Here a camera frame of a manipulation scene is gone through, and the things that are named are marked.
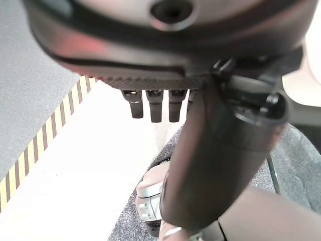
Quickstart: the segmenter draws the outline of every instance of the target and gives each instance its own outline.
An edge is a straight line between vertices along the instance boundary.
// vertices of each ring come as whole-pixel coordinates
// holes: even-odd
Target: robotic arm
[[[120,89],[133,118],[143,117],[145,90],[151,121],[160,122],[166,89],[176,122],[190,90],[169,169],[156,172],[158,188],[146,184],[138,192],[141,199],[159,197],[161,240],[321,239],[316,214],[273,194],[244,191],[288,121],[321,126],[321,110],[291,101],[281,83],[300,67],[317,0],[23,2],[44,51]],[[261,233],[277,220],[293,226]]]

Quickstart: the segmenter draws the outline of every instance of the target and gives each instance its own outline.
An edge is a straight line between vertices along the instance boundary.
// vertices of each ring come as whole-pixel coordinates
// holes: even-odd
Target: yellow and black hazard tape
[[[0,212],[95,83],[95,78],[80,77],[36,136],[29,142],[27,148],[0,182]]]

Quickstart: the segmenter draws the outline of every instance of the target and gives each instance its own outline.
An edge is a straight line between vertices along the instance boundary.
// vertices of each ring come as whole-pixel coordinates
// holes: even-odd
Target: white surface
[[[315,11],[310,29],[306,34],[306,48],[310,68],[319,83],[321,83],[321,4],[319,2]]]
[[[98,82],[0,214],[0,240],[104,240],[181,123],[132,119],[119,90]]]
[[[305,38],[301,68],[283,77],[284,90],[295,102],[321,107],[321,4]]]

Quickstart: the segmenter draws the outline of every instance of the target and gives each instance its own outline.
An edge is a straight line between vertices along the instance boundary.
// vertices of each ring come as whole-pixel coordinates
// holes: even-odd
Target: white floor
[[[106,240],[130,194],[181,122],[132,119],[98,82],[0,215],[0,240]]]

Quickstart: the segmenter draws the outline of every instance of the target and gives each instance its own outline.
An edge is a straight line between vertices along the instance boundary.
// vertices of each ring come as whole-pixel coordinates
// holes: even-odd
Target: striped tape
[[[88,95],[96,81],[95,78],[80,77],[79,81],[51,114],[36,136],[29,142],[24,152],[18,157],[15,164],[0,182],[0,213],[35,163],[41,158],[50,142]]]

